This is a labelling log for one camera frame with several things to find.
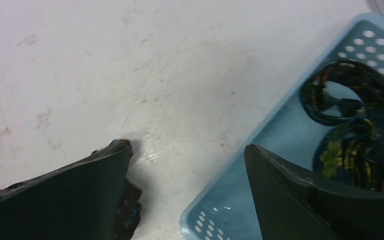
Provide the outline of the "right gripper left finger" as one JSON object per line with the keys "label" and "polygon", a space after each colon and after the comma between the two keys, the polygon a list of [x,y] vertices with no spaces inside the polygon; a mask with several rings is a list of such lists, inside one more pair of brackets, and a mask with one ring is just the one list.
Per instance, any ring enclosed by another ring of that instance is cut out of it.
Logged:
{"label": "right gripper left finger", "polygon": [[142,190],[127,179],[131,143],[0,189],[0,240],[130,240]]}

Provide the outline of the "blue plastic basket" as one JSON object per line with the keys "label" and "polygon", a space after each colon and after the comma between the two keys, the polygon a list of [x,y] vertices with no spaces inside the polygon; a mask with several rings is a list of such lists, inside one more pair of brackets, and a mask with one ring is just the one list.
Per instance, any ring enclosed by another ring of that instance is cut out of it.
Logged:
{"label": "blue plastic basket", "polygon": [[259,145],[317,173],[313,170],[313,157],[331,128],[306,114],[300,102],[300,88],[311,75],[340,60],[362,63],[384,76],[384,17],[360,14],[345,27],[246,140],[244,150],[236,153],[184,210],[180,230],[185,239],[264,240],[247,175],[245,148]]}

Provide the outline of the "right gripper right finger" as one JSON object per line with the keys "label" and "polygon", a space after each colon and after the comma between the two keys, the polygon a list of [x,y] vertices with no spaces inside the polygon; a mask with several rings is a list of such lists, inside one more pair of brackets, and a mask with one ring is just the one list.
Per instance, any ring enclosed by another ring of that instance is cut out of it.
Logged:
{"label": "right gripper right finger", "polygon": [[384,240],[384,193],[328,179],[250,144],[244,162],[265,240]]}

